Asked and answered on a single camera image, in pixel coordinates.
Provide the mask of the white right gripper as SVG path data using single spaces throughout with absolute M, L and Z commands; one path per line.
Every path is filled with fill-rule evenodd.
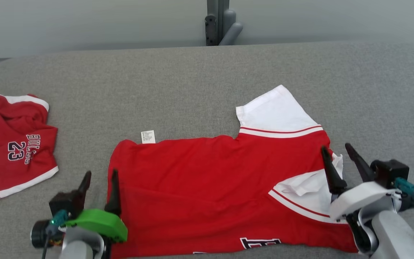
M 340 177 L 332 164 L 332 156 L 326 146 L 321 147 L 321 156 L 329 192 L 338 195 L 329 207 L 331 219 L 342 219 L 357 210 L 367 218 L 374 217 L 383 210 L 393 213 L 401 207 L 401 190 L 388 190 L 376 182 L 375 171 L 361 157 L 350 143 L 345 143 L 345 149 L 352 162 L 354 162 L 364 183 L 347 190 L 347 183 Z

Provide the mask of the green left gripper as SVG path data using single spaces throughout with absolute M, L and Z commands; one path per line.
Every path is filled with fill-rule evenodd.
M 90 187 L 91 177 L 92 172 L 87 171 L 77 189 L 76 205 L 80 209 L 84 209 L 86 193 Z M 77 218 L 66 221 L 65 226 L 81 227 L 108 237 L 114 243 L 124 243 L 128 240 L 128 228 L 120 218 L 121 212 L 119 174 L 117 169 L 113 169 L 109 199 L 105 205 L 105 210 L 83 210 Z

